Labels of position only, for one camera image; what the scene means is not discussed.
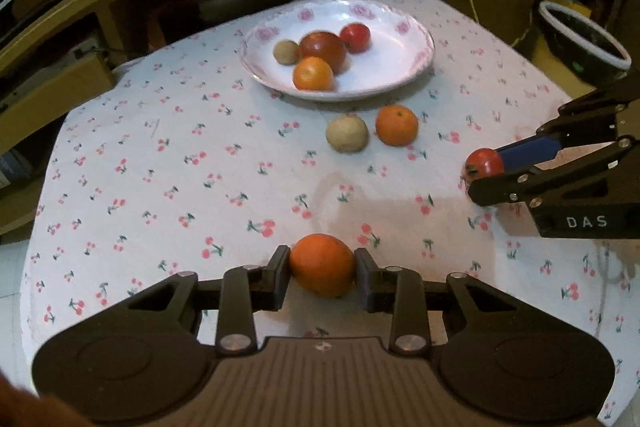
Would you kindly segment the small red tomato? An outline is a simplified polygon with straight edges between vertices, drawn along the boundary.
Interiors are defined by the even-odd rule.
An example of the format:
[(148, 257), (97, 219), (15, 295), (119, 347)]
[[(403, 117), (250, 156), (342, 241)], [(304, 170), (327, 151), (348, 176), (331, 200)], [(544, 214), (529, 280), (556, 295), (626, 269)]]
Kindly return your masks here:
[(362, 23), (351, 23), (342, 28), (340, 38), (350, 54), (366, 52), (371, 45), (371, 31)]
[(499, 176), (501, 173), (504, 173), (502, 157), (496, 150), (487, 147), (474, 150), (465, 159), (462, 169), (462, 176), (466, 183), (488, 178), (488, 176)]

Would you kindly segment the large orange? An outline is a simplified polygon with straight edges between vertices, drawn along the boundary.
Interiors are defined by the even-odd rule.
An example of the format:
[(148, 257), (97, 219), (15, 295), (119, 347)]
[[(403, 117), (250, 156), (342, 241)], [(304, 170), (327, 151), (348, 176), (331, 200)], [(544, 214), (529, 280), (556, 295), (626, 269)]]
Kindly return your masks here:
[(343, 297), (352, 289), (356, 259), (342, 241), (328, 234), (310, 234), (291, 249), (290, 267), (297, 284), (322, 298)]

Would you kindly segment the beige round fruit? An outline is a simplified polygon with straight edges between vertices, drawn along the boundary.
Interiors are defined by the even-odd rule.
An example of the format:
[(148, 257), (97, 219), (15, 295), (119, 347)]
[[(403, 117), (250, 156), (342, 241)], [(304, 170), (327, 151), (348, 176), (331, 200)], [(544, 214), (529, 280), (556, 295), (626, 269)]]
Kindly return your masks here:
[(369, 129), (357, 115), (334, 118), (326, 126), (326, 141), (338, 153), (357, 153), (369, 143)]

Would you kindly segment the small orange mandarin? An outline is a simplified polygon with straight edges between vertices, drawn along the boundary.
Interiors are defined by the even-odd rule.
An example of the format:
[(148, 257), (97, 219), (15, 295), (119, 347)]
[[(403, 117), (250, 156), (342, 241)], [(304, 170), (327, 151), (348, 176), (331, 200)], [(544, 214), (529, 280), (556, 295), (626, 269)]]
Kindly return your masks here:
[(294, 68), (293, 83), (305, 91), (331, 91), (334, 74), (330, 65), (319, 57), (305, 57)]

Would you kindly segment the white floral plate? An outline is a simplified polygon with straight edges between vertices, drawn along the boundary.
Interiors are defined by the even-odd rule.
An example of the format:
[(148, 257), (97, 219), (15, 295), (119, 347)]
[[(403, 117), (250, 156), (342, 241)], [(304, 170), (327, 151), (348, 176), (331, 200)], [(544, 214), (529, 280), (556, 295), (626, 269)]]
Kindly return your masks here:
[(372, 0), (307, 0), (276, 9), (239, 57), (264, 87), (315, 102), (404, 87), (432, 66), (435, 41), (412, 15)]

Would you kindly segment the cherry print tablecloth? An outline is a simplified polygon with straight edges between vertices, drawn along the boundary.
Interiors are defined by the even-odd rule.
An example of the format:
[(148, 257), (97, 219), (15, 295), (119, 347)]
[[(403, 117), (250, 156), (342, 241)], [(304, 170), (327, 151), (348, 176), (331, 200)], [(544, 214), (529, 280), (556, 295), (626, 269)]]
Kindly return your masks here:
[(526, 207), (477, 207), (460, 182), (472, 150), (531, 135), (565, 92), (439, 0), (376, 1), (431, 31), (433, 69), (344, 112), (373, 122), (408, 107), (420, 131), (407, 147), (332, 150), (337, 107), (269, 91), (242, 67), (255, 15), (122, 66), (111, 92), (67, 116), (24, 265), (27, 358), (169, 275), (218, 279), (326, 233), (427, 280), (468, 273), (598, 338), (615, 363), (600, 418), (616, 422), (639, 388), (638, 244), (543, 239)]

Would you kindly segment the dark red tomato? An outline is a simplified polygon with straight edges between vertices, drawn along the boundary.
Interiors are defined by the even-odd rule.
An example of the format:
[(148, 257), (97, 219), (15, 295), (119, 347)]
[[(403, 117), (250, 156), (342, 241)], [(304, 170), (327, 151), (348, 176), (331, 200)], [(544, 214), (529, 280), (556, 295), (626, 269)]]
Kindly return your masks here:
[(339, 36), (329, 31), (313, 31), (299, 41), (301, 57), (319, 57), (326, 61), (334, 74), (339, 74), (346, 60), (347, 50)]

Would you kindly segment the small green kiwi fruit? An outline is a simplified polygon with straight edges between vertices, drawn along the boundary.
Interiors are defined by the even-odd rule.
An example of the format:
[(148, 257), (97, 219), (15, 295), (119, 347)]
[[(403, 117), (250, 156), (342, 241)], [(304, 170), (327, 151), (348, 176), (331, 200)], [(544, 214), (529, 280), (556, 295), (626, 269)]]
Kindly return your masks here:
[(290, 39), (280, 40), (274, 45), (272, 55), (281, 65), (296, 65), (300, 60), (299, 45), (296, 41)]

